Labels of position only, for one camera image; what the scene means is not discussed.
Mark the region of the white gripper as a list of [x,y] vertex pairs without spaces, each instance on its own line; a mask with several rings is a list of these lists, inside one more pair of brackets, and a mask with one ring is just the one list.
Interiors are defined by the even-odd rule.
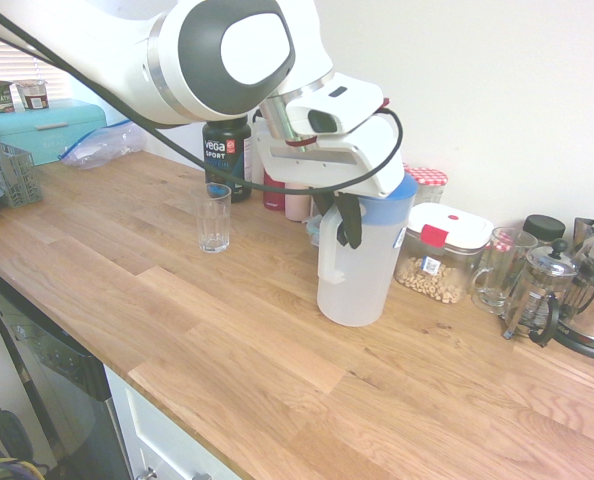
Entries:
[[320,136],[304,147],[273,138],[266,127],[259,128],[254,138],[260,161],[273,180],[312,188],[335,185],[344,192],[315,194],[313,200],[322,216],[337,207],[341,215],[337,241],[352,249],[360,246],[362,235],[356,195],[387,197],[405,177],[400,153],[403,129],[384,117],[371,117],[347,134]]

